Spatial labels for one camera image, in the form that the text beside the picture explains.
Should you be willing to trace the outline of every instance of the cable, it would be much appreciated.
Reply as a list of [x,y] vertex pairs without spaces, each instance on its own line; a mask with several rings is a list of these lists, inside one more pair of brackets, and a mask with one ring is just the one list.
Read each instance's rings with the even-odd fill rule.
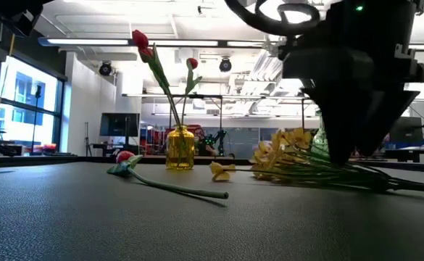
[[[256,3],[258,8],[265,3],[266,0],[259,0]],[[281,4],[278,11],[298,11],[303,12],[312,18],[309,21],[301,22],[298,24],[284,23],[278,20],[271,19],[260,10],[256,14],[252,14],[238,0],[225,0],[226,5],[233,11],[239,18],[241,18],[247,25],[261,30],[264,33],[273,34],[276,36],[297,36],[306,33],[307,31],[315,28],[320,21],[320,12],[315,7],[309,4]]]
[[417,112],[416,111],[416,109],[413,109],[411,106],[410,106],[410,109],[413,111],[413,112],[416,112],[416,114],[417,115],[419,115],[423,120],[424,120],[424,117],[419,113],[419,112]]

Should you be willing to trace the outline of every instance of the ceiling duct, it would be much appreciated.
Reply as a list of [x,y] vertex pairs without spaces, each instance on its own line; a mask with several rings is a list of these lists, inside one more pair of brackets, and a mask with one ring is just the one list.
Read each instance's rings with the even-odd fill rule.
[[249,77],[252,80],[274,81],[278,78],[282,69],[283,63],[278,58],[271,57],[270,53],[262,50]]

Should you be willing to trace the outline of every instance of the glass wall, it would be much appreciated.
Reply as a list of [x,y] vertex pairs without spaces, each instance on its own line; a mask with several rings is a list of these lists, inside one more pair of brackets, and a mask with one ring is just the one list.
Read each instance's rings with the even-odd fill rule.
[[25,152],[33,137],[36,146],[56,144],[63,82],[12,57],[0,71],[0,141],[22,144]]
[[[2,63],[0,93],[3,99],[55,111],[57,100],[57,79],[40,70],[9,58]],[[36,101],[36,91],[41,87],[41,98]]]

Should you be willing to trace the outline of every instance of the computer screen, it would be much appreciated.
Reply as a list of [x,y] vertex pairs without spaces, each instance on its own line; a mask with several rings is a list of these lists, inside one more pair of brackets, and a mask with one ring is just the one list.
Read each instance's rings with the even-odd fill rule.
[[102,113],[101,136],[125,136],[126,117],[130,119],[128,136],[137,137],[139,129],[138,113]]

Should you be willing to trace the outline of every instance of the vase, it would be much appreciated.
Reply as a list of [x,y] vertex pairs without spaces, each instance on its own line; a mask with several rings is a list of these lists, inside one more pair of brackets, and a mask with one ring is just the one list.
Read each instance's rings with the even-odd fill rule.
[[194,134],[187,126],[176,127],[168,133],[167,139],[167,169],[191,170],[194,167]]
[[329,157],[328,138],[326,137],[321,111],[316,111],[315,115],[320,116],[320,128],[318,128],[318,132],[316,132],[315,136],[313,137],[312,153]]

